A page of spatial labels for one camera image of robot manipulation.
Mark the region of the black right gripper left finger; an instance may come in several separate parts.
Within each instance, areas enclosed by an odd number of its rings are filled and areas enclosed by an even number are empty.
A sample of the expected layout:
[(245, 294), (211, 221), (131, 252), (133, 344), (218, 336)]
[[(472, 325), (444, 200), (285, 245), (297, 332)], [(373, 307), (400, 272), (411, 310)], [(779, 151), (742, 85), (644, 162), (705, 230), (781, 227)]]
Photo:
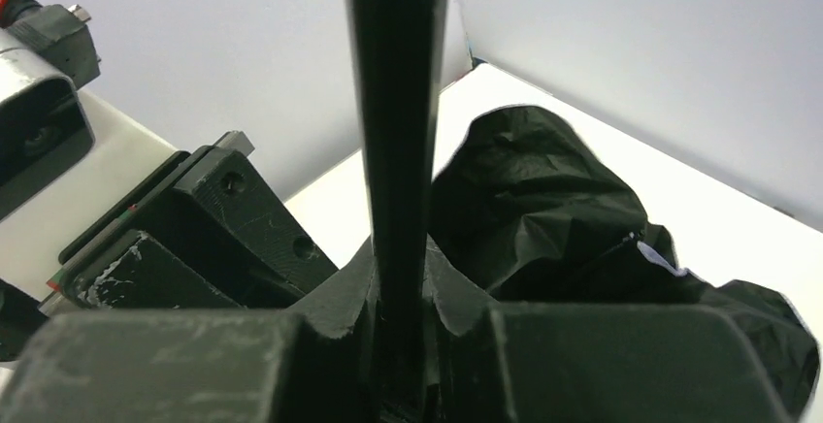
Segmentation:
[(374, 257), (287, 309), (222, 309), (216, 290), (145, 239), (83, 281), (1, 397), (5, 422), (374, 422)]

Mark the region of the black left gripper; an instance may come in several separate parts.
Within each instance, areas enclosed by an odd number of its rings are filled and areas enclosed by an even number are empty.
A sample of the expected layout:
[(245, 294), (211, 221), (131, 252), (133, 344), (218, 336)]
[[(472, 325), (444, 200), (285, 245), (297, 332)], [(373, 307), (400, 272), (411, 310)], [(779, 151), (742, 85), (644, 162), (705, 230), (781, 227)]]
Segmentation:
[(40, 311), (284, 309), (335, 264), (231, 131), (177, 151), (59, 254)]

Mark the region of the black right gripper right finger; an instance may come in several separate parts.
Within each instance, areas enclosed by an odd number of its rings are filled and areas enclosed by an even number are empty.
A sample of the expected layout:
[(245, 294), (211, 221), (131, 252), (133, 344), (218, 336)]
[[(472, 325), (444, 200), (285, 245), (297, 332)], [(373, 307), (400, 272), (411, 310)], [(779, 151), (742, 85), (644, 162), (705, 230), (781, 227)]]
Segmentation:
[(734, 322), (702, 306), (500, 303), (426, 245), (447, 422), (787, 422)]

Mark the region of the lilac folding umbrella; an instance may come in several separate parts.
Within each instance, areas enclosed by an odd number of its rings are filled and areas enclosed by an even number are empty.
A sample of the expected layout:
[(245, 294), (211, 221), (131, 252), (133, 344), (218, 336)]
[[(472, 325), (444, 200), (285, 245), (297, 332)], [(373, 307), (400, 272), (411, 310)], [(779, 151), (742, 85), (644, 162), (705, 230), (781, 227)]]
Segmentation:
[(433, 169), (446, 0), (347, 0), (369, 188), (374, 356), (391, 403), (442, 416), (426, 245), (500, 303), (702, 306), (742, 331), (790, 414), (802, 417), (818, 346), (785, 298), (714, 287), (674, 260), (669, 233), (573, 128), (537, 106), (474, 119)]

